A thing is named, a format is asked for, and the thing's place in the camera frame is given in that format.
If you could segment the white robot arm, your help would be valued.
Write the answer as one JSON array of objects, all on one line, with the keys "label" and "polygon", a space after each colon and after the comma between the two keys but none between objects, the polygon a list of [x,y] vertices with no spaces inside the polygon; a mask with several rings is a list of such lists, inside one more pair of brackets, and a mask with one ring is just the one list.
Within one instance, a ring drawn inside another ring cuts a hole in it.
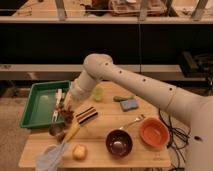
[{"label": "white robot arm", "polygon": [[171,84],[124,70],[106,54],[90,54],[66,95],[64,108],[74,111],[102,80],[110,80],[191,129],[185,171],[213,171],[213,96],[201,96]]}]

